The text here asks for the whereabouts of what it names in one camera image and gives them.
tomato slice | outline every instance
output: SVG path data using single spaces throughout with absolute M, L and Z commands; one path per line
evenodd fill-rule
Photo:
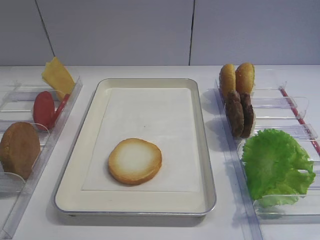
M 70 94 L 64 95 L 64 98 L 62 99 L 60 105 L 58 106 L 58 108 L 56 109 L 53 117 L 51 118 L 51 122 L 50 122 L 50 127 L 51 128 L 53 128 L 56 125 L 56 121 L 57 121 L 60 113 L 62 112 L 62 110 L 65 108 L 69 97 L 70 97 Z
M 51 129 L 51 121 L 55 114 L 55 103 L 52 95 L 48 91 L 40 92 L 33 103 L 33 121 L 39 130 Z

white table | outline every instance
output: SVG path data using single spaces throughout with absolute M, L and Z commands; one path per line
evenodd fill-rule
M 80 66 L 76 69 L 83 82 L 83 88 L 67 120 L 60 138 L 52 152 L 51 158 L 44 169 L 40 181 L 34 191 L 20 225 L 14 235 L 15 240 L 60 239 L 131 239 L 131 240 L 163 240 L 163 239 L 245 239 L 240 225 L 244 212 L 243 207 L 235 204 L 238 187 L 235 172 L 228 167 L 223 152 L 217 152 L 211 145 L 223 129 L 213 124 L 219 113 L 218 106 L 212 104 L 212 88 L 221 66 Z M 286 91 L 290 96 L 306 96 L 310 105 L 305 117 L 306 123 L 312 124 L 320 133 L 320 114 L 318 108 L 320 65 L 305 66 L 256 66 L 258 69 L 274 69 L 278 78 L 286 79 Z M 43 67 L 21 67 L 26 81 L 40 77 Z M 0 67 L 2 82 L 9 76 L 9 67 Z M 204 123 L 206 127 L 213 176 L 215 181 L 217 204 L 215 209 L 197 226 L 87 226 L 63 223 L 52 204 L 59 174 L 66 156 L 80 125 L 81 118 L 97 83 L 106 78 L 190 78 L 198 83 Z M 221 144 L 227 144 L 225 137 L 220 137 Z M 318 240 L 320 224 L 304 225 L 263 225 L 265 240 Z

lettuce leaf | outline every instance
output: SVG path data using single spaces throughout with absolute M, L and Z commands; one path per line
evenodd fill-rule
M 292 136 L 272 128 L 246 141 L 242 161 L 251 198 L 275 195 L 263 198 L 265 206 L 294 204 L 298 201 L 294 195 L 307 194 L 316 176 L 308 153 Z

clear plastic holder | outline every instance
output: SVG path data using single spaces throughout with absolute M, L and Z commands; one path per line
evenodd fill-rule
M 1 138 L 5 130 L 15 122 L 27 122 L 37 125 L 37 123 L 33 121 L 32 113 L 34 100 L 40 92 L 50 92 L 55 102 L 55 107 L 60 103 L 56 97 L 55 90 L 43 82 L 41 77 L 35 74 L 34 69 L 24 68 L 21 71 L 21 68 L 15 69 L 13 67 L 11 71 L 13 89 L 2 95 L 3 98 L 0 101 Z M 30 75 L 35 74 L 34 77 L 37 79 L 31 84 L 23 83 L 24 71 L 27 71 Z M 42 172 L 47 165 L 62 129 L 82 89 L 83 85 L 79 75 L 76 72 L 69 72 L 72 78 L 77 81 L 64 109 L 55 122 L 54 128 L 48 131 L 36 128 L 41 151 L 27 181 L 24 182 L 20 176 L 14 173 L 3 172 L 0 165 L 0 239 L 13 238 Z
M 220 116 L 225 130 L 229 151 L 225 152 L 227 159 L 233 164 L 239 188 L 248 218 L 247 223 L 242 223 L 245 239 L 263 240 L 264 236 L 260 224 L 288 224 L 288 223 L 320 223 L 320 147 L 318 135 L 310 124 L 304 122 L 309 100 L 305 97 L 290 97 L 285 91 L 286 82 L 277 86 L 271 72 L 256 71 L 255 86 L 251 93 L 251 103 L 256 115 L 254 129 L 251 136 L 264 129 L 278 129 L 292 135 L 293 138 L 308 152 L 310 160 L 314 161 L 316 177 L 309 187 L 306 195 L 268 195 L 263 199 L 253 201 L 249 195 L 246 174 L 242 164 L 242 147 L 245 139 L 234 138 L 226 116 L 224 98 L 219 89 L 219 80 L 215 80 L 215 96 L 219 107 Z M 262 207 L 263 201 L 272 201 L 272 198 L 281 197 L 297 198 L 293 204 Z

cheese slice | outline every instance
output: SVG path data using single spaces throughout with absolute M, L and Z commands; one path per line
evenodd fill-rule
M 75 82 L 65 66 L 55 56 L 51 62 L 45 64 L 42 79 L 57 92 L 60 101 L 66 94 L 71 94 Z

